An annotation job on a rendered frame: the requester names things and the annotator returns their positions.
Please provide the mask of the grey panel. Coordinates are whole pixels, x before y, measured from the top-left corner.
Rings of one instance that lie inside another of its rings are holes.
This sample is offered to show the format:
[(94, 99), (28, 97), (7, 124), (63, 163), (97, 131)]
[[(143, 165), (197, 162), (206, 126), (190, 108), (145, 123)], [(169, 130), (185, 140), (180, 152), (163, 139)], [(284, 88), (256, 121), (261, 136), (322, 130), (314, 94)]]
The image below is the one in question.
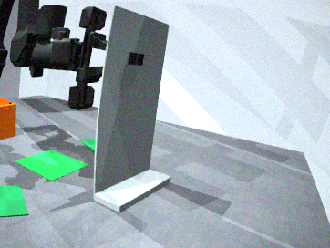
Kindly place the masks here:
[(150, 170), (170, 25), (114, 6), (98, 99), (94, 201), (122, 212), (170, 176)]

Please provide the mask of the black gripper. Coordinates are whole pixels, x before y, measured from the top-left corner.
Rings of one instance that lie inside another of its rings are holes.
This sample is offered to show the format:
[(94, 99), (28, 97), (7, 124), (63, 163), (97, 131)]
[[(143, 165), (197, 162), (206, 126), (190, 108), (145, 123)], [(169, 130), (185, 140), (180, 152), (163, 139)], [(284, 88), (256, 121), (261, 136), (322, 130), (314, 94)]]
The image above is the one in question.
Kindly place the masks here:
[(107, 11), (95, 6), (85, 7), (81, 12), (79, 27), (85, 28), (83, 42), (73, 45), (72, 64), (75, 65), (76, 86), (69, 87), (68, 105), (73, 109), (86, 109), (92, 107), (94, 103), (95, 90), (88, 83), (98, 83), (102, 77), (103, 66), (90, 67), (92, 48), (106, 51), (107, 35), (99, 31), (105, 27)]

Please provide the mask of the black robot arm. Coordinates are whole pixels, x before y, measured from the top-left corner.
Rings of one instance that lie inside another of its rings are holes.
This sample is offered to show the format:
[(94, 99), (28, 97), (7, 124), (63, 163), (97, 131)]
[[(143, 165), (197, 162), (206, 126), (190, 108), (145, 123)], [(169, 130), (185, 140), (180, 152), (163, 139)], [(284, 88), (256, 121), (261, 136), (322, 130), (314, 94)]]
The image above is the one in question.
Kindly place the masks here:
[[(11, 63), (15, 67), (29, 67), (33, 78), (42, 77), (44, 69), (52, 69), (51, 67), (77, 71), (72, 64), (72, 55), (73, 45), (79, 39), (69, 38), (71, 30), (64, 28), (67, 7), (44, 5), (38, 10), (39, 0), (18, 1), (17, 30), (10, 48)], [(15, 0), (0, 0), (0, 78), (8, 53), (4, 46), (5, 31), (14, 2)], [(51, 38), (53, 41), (50, 42)]]

